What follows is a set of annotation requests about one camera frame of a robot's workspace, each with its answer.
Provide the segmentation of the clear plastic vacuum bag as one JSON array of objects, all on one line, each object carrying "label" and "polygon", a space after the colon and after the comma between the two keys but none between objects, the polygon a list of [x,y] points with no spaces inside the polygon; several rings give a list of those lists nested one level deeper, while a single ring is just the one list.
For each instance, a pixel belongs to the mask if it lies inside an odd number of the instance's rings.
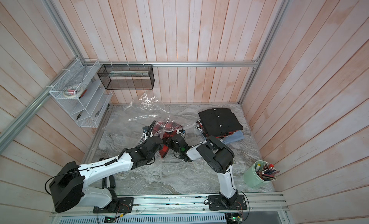
[{"label": "clear plastic vacuum bag", "polygon": [[204,141],[195,145],[186,141],[187,133],[195,127],[195,122],[170,113],[152,93],[144,93],[128,104],[124,109],[124,124],[141,130],[137,148],[140,154],[149,157],[148,164],[157,156],[164,159],[169,151],[185,162],[202,158],[199,147]]}]

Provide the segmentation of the dark shirt red lining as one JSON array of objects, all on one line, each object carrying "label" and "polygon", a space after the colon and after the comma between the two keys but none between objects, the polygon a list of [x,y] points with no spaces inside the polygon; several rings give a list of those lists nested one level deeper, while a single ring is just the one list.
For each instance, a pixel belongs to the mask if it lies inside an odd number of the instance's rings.
[{"label": "dark shirt red lining", "polygon": [[235,114],[228,108],[207,109],[199,112],[198,115],[208,134],[218,135],[243,130]]}]

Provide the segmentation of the light blue shirt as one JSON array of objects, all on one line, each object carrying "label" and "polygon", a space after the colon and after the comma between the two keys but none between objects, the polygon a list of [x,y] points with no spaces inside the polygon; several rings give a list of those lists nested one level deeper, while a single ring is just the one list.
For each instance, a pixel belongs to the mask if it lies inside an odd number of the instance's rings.
[{"label": "light blue shirt", "polygon": [[224,137],[222,139],[222,142],[225,144],[225,145],[228,145],[230,143],[234,143],[234,142],[237,142],[237,141],[240,141],[240,140],[243,140],[245,137],[244,137],[244,134],[242,131],[237,131],[235,133],[233,133],[232,135],[229,135],[227,137]]}]

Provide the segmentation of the red black plaid shirt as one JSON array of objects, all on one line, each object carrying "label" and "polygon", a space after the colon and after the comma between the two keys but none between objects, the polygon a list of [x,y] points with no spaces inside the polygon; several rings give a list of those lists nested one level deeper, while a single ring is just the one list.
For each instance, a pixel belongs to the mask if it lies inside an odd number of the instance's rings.
[{"label": "red black plaid shirt", "polygon": [[167,146],[167,142],[170,137],[175,134],[185,135],[185,131],[183,127],[176,122],[165,122],[165,121],[157,121],[154,129],[152,131],[153,135],[159,136],[163,140],[163,148],[159,151],[161,158],[163,159],[167,153],[169,152],[169,147]]},{"label": "red black plaid shirt", "polygon": [[235,133],[235,131],[230,131],[230,132],[226,132],[226,133],[223,133],[223,134],[214,135],[214,134],[208,134],[208,132],[207,132],[207,130],[204,126],[203,126],[203,129],[206,133],[206,137],[203,136],[205,139],[207,139],[211,135],[216,137],[216,138],[224,138],[224,137],[227,137],[227,136],[232,135],[233,133]]}]

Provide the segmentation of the grey black plaid shirt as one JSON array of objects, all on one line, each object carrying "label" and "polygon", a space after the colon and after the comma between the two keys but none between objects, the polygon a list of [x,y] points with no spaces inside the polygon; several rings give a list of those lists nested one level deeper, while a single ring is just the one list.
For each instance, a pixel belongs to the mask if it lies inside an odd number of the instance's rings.
[{"label": "grey black plaid shirt", "polygon": [[201,123],[201,119],[198,119],[198,120],[196,121],[196,128],[199,130],[199,132],[200,132],[204,137],[206,137],[206,133],[205,133],[205,131],[204,131],[204,129],[203,129],[203,126],[202,126],[202,123]]}]

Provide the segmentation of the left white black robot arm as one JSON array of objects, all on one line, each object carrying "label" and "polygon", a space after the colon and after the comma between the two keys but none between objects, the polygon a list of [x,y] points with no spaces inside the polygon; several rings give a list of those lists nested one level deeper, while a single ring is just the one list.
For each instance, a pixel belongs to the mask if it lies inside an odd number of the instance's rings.
[{"label": "left white black robot arm", "polygon": [[124,149],[118,156],[94,163],[78,165],[72,161],[46,182],[57,213],[76,206],[93,206],[102,212],[115,212],[120,201],[111,188],[91,187],[96,181],[114,174],[150,165],[155,154],[163,148],[162,139],[153,134],[155,123],[146,127],[144,139],[134,148]]}]

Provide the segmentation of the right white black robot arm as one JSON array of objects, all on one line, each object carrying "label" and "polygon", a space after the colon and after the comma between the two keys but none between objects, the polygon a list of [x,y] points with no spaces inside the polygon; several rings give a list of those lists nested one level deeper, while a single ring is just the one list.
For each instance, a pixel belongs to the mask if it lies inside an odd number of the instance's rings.
[{"label": "right white black robot arm", "polygon": [[227,210],[234,206],[239,193],[233,177],[234,152],[228,146],[218,138],[210,136],[205,142],[191,147],[181,134],[170,137],[166,146],[178,153],[177,158],[183,161],[203,159],[217,173],[220,192],[219,195],[208,198],[209,206],[221,205]]}]

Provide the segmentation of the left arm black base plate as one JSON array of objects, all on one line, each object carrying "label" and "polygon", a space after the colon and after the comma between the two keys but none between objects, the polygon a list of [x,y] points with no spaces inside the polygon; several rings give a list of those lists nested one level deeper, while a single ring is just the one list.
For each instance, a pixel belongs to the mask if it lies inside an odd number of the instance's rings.
[{"label": "left arm black base plate", "polygon": [[133,197],[121,197],[113,199],[105,208],[94,207],[93,213],[131,213],[133,209]]}]

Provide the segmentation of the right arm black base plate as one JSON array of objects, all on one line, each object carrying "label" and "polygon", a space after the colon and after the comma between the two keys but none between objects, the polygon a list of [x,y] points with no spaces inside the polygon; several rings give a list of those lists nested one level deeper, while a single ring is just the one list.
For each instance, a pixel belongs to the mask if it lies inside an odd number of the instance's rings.
[{"label": "right arm black base plate", "polygon": [[233,197],[227,199],[223,195],[208,196],[208,206],[211,211],[240,210],[246,211],[247,200],[244,195],[235,193]]}]

